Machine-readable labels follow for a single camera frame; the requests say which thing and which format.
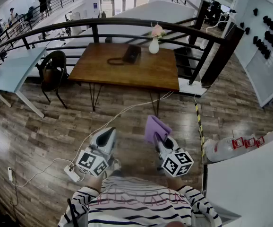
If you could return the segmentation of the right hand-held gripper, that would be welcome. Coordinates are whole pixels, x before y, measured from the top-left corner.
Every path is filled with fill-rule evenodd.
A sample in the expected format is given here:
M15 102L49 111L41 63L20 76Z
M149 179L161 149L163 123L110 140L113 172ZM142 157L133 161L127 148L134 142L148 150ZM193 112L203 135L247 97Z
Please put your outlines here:
M153 140L159 154L160 168L172 177L182 176L189 172L194 161L187 151L178 146L174 138L168 137L166 140L162 140L160 135L155 132Z

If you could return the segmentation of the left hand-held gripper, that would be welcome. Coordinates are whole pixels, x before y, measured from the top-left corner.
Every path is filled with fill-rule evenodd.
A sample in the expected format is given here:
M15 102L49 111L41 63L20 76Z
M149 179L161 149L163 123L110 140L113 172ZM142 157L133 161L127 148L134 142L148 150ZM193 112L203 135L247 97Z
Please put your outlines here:
M85 174L99 177L113 163L112 150L115 143L115 127L100 130L93 136L91 145L80 152L76 165Z

